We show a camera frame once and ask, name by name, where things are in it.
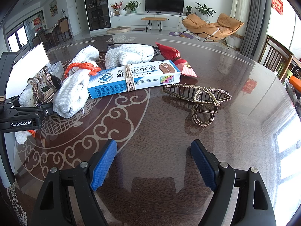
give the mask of knitted glove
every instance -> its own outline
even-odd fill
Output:
[[[92,63],[95,67],[99,52],[95,47],[88,46],[82,49],[71,63]],[[88,83],[90,70],[73,67],[62,83],[61,88],[53,96],[53,110],[64,118],[72,117],[82,109],[89,97]]]
[[[106,52],[106,69],[149,62],[153,56],[154,49],[151,46],[123,44]]]
[[[19,103],[20,103],[21,107],[35,107],[35,104],[33,102],[33,89],[32,88],[25,90],[20,95]],[[16,141],[19,144],[24,144],[27,139],[27,136],[31,136],[31,133],[28,131],[15,132]]]

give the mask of red packet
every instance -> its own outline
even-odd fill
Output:
[[[186,60],[181,58],[180,52],[178,50],[176,50],[173,47],[162,45],[160,43],[156,43],[156,44],[162,56],[167,60],[171,60],[183,75],[198,77],[195,74],[194,70],[191,68],[190,64],[188,64]]]

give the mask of tv screen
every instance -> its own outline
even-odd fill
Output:
[[[145,10],[182,13],[184,0],[145,0]]]

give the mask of flower pot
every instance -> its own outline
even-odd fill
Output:
[[[126,14],[126,11],[125,11],[124,9],[122,9],[122,10],[119,11],[119,14],[120,14],[120,15],[125,15],[125,14]]]
[[[200,18],[202,19],[202,20],[208,20],[208,15],[207,14],[200,14]]]

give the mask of silver bolt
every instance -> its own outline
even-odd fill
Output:
[[[80,165],[81,168],[85,168],[85,167],[88,166],[88,162],[83,161],[83,162],[81,162],[79,165]]]
[[[257,173],[257,172],[258,172],[258,169],[257,169],[256,167],[251,167],[251,172]]]
[[[58,169],[57,169],[56,167],[53,167],[53,168],[50,169],[50,172],[51,172],[51,173],[55,173],[57,170],[58,170]]]
[[[221,165],[221,167],[223,167],[223,168],[229,167],[228,163],[227,163],[227,162],[224,162],[224,161],[222,161],[220,165]]]

